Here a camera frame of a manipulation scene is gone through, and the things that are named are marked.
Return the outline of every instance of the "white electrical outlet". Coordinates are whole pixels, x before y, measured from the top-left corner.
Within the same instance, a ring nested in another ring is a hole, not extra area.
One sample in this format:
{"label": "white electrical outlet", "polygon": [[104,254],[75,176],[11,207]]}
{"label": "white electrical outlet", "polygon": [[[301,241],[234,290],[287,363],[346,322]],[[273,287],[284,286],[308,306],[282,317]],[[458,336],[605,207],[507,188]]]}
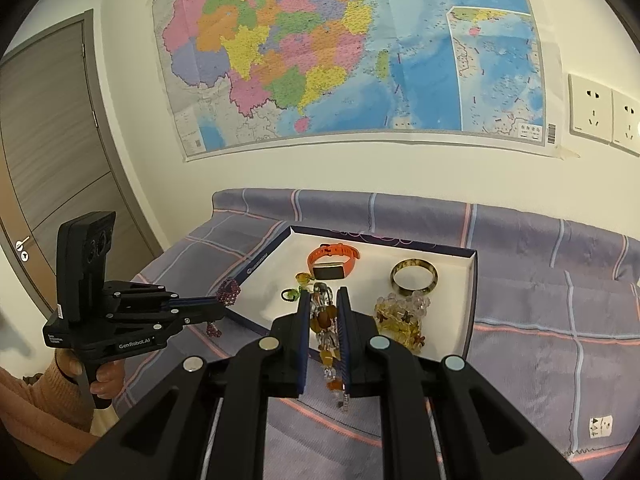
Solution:
{"label": "white electrical outlet", "polygon": [[613,108],[611,88],[577,75],[569,75],[571,92],[571,130],[611,142]]}
{"label": "white electrical outlet", "polygon": [[613,144],[640,155],[640,103],[615,90]]}

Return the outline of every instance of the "camera lens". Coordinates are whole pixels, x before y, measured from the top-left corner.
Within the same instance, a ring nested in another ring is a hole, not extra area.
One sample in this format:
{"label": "camera lens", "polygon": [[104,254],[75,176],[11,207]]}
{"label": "camera lens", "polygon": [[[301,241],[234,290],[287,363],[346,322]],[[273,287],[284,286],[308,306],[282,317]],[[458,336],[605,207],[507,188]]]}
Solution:
{"label": "camera lens", "polygon": [[95,240],[91,240],[91,245],[89,246],[89,255],[88,255],[88,260],[89,263],[91,263],[94,258],[96,257],[96,247],[95,247]]}
{"label": "camera lens", "polygon": [[102,254],[105,245],[107,244],[107,235],[102,231],[100,233],[100,239],[98,240],[98,254]]}

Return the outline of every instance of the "orange fitness tracker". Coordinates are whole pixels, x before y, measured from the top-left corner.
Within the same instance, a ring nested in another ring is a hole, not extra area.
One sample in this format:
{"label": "orange fitness tracker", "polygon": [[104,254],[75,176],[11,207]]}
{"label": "orange fitness tracker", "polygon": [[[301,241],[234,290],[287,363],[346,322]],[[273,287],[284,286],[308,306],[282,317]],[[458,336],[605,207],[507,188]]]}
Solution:
{"label": "orange fitness tracker", "polygon": [[[323,256],[348,256],[346,262],[329,262],[316,264]],[[353,270],[360,253],[354,247],[345,244],[322,244],[306,258],[309,272],[315,280],[324,282],[327,280],[342,280]]]}

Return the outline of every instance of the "orange watch strap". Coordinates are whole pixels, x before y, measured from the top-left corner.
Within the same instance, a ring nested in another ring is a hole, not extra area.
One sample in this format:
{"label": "orange watch strap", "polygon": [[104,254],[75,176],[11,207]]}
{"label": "orange watch strap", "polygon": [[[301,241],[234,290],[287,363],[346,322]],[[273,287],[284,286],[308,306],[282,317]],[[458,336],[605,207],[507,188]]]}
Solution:
{"label": "orange watch strap", "polygon": [[344,275],[347,277],[356,265],[356,260],[360,258],[360,252],[355,248],[345,244],[321,245],[313,250],[306,258],[306,266],[311,275],[314,273],[314,263],[322,256],[348,256],[349,259],[342,263]]}

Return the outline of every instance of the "door frame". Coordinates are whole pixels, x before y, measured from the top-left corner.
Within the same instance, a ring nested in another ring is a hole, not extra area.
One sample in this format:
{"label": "door frame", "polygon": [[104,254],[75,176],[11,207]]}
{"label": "door frame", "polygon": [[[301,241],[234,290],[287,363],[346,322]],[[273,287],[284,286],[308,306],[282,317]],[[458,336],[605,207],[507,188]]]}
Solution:
{"label": "door frame", "polygon": [[[87,90],[89,99],[91,101],[91,106],[94,111],[95,124],[98,130],[100,143],[102,144],[102,148],[104,149],[111,174],[114,177],[114,180],[116,182],[116,185],[118,186],[118,190],[120,191],[127,210],[133,218],[134,224],[142,235],[145,244],[151,251],[152,255],[157,258],[163,252],[162,247],[158,242],[158,239],[156,238],[150,225],[148,224],[146,217],[142,212],[142,208],[140,207],[140,204],[136,199],[135,193],[131,188],[129,179],[127,178],[127,174],[124,170],[124,167],[120,160],[120,155],[118,154],[118,150],[113,140],[111,129],[109,128],[109,121],[107,118],[106,110],[104,108],[104,102],[102,100],[102,90],[100,88],[97,60],[95,57],[94,10],[86,10],[82,14],[78,14],[77,16],[73,16],[67,20],[59,22],[52,27],[46,28],[45,30],[35,34],[28,40],[25,40],[0,59],[0,67],[4,63],[9,61],[12,57],[16,56],[32,44],[37,43],[48,35],[75,23],[81,23],[82,25],[82,43],[84,44],[84,72],[86,74]],[[8,176],[8,167],[6,165],[4,151],[0,153],[0,173],[4,173]],[[17,196],[15,195],[15,191],[13,192],[13,197],[8,197],[9,200],[11,200],[12,198],[15,200],[15,203],[18,204],[19,208],[19,202]],[[24,224],[28,226],[26,219],[24,219]],[[45,317],[49,317],[49,314],[52,312],[52,308],[49,307],[46,299],[38,291],[38,287],[33,283],[29,274],[24,269],[20,257],[15,250],[14,244],[8,237],[4,224],[2,223],[2,217],[0,217],[0,248],[2,248],[2,250],[4,251],[4,254],[9,260],[12,269],[16,273],[18,279],[22,283],[22,286],[25,288],[30,298],[36,304],[41,313],[43,313]]]}

